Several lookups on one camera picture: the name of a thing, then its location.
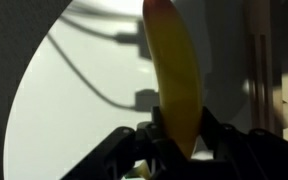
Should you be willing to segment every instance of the white surface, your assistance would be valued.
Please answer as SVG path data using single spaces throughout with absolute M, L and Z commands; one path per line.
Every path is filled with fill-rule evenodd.
M 211 55 L 204 10 L 203 6 L 198 8 L 200 11 L 192 15 L 200 18 L 196 21 L 197 32 L 193 33 L 205 37 L 197 47 L 204 50 L 200 51 L 200 57 L 208 61 Z M 104 21 L 66 12 L 64 15 L 108 35 L 136 32 L 135 22 Z M 50 34 L 88 81 L 112 101 L 132 106 L 136 91 L 157 90 L 153 64 L 139 57 L 136 45 L 118 44 L 81 33 L 62 21 L 54 24 Z M 201 64 L 204 77 L 210 62 Z M 245 114 L 249 115 L 247 103 L 230 122 L 247 119 Z M 96 96 L 45 38 L 21 81 L 12 106 L 4 149 L 5 179 L 59 179 L 113 129 L 135 128 L 137 123 L 147 120 L 150 120 L 149 113 L 118 109 Z

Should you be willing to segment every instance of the banana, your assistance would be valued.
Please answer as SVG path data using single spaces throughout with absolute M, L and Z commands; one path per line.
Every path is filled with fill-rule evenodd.
M 166 134 L 190 159 L 202 115 L 201 78 L 193 43 L 170 0 L 144 0 L 143 20 Z

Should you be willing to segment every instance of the yellow banana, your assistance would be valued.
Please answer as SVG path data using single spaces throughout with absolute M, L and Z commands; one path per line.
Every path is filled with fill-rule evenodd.
M 188 31 L 170 0 L 144 0 L 146 38 L 167 135 L 191 158 L 202 115 L 201 78 Z

